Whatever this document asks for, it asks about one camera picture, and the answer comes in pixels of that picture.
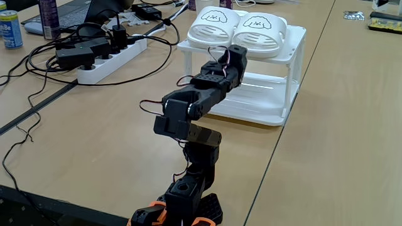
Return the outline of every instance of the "pair of slippers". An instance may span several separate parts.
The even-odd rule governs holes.
[[[278,55],[286,37],[285,19],[268,13],[248,13],[208,6],[201,10],[187,34],[190,46],[243,46],[247,55],[271,58]]]

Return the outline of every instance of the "white power strip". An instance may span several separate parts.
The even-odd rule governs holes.
[[[107,77],[121,66],[132,60],[141,52],[146,50],[146,39],[138,40],[133,45],[128,45],[126,49],[118,54],[111,54],[112,58],[103,60],[95,59],[95,66],[92,70],[77,70],[77,80],[81,84],[96,84]]]

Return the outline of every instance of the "robotic arm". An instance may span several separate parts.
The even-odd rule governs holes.
[[[247,49],[231,45],[218,62],[208,62],[186,87],[162,98],[163,116],[156,116],[154,132],[186,141],[183,153],[192,164],[150,207],[137,210],[132,226],[214,226],[222,222],[216,194],[203,198],[215,177],[222,135],[192,124],[241,84]]]

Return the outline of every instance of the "table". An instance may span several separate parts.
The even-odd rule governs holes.
[[[290,23],[296,21],[294,16],[302,15],[297,25],[311,29],[307,38],[311,39],[306,48],[307,63],[316,44],[313,40],[318,40],[331,5],[332,1],[305,0],[299,5],[278,2],[249,9],[283,10]],[[174,22],[182,37],[194,18],[195,12],[186,11]],[[160,35],[175,39],[172,29]],[[152,71],[165,59],[161,53],[166,50],[163,45],[149,43],[147,51],[102,82],[120,81]],[[206,59],[196,57],[199,60],[194,69],[199,69]],[[146,80],[101,89],[75,87],[42,109],[43,121],[33,133],[35,142],[16,149],[8,161],[20,187],[123,217],[130,217],[135,209],[147,206],[167,189],[171,174],[181,171],[185,161],[176,142],[153,134],[154,116],[141,112],[138,102],[158,100],[175,89],[176,80],[183,74],[182,62],[183,54],[175,51],[165,70]],[[258,73],[267,68],[249,66],[248,70]],[[34,119],[27,119],[21,126],[32,125]],[[214,117],[204,118],[197,124],[223,135],[216,180],[208,192],[219,196],[224,225],[240,225],[253,202],[281,128]],[[1,136],[0,153],[21,137],[17,129]],[[3,171],[0,183],[11,186]]]
[[[71,0],[58,0],[58,5],[65,4]],[[179,8],[173,7],[164,7],[161,8],[163,16],[170,16],[175,11],[179,10]],[[33,6],[28,9],[22,10],[18,13],[19,21],[24,21],[31,17],[34,17],[39,14],[38,6]],[[150,24],[141,25],[141,26],[133,26],[128,27],[128,33],[139,33],[143,34],[155,27],[158,23],[151,21]],[[16,65],[25,55],[28,55],[32,49],[37,46],[44,45],[46,41],[42,36],[38,35],[29,35],[25,32],[23,26],[21,25],[21,32],[23,35],[24,45],[22,48],[17,50],[7,50],[3,47],[3,43],[0,43],[0,55],[2,56],[0,62],[0,74],[7,75],[8,70],[11,69],[14,65]],[[54,51],[48,51],[44,53],[43,56],[36,57],[34,62],[41,63],[46,61],[54,55]],[[24,72],[24,66],[17,69],[13,75],[18,75]],[[77,78],[75,70],[63,73],[62,75],[56,75],[55,78],[73,81]],[[0,78],[0,82],[5,81],[5,78]],[[30,105],[28,103],[27,97],[32,93],[35,93],[41,89],[43,85],[43,81],[37,79],[35,76],[25,75],[24,77],[14,78],[11,82],[5,87],[0,89],[0,106],[2,106],[2,111],[0,112],[0,127],[3,127],[5,124],[12,121],[17,116],[21,115],[26,110],[30,109]],[[33,103],[37,104],[42,100],[46,99],[50,95],[54,94],[56,91],[60,90],[65,84],[59,84],[55,82],[48,82],[46,85],[45,91],[33,98]]]
[[[337,0],[246,225],[401,225],[401,37]]]

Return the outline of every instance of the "dog face print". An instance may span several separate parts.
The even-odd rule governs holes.
[[[244,22],[243,26],[257,29],[271,29],[271,23],[262,16],[250,17],[246,22]]]
[[[210,11],[204,13],[204,15],[201,16],[201,19],[211,21],[211,22],[222,22],[222,23],[227,22],[226,15],[219,10],[210,10]]]

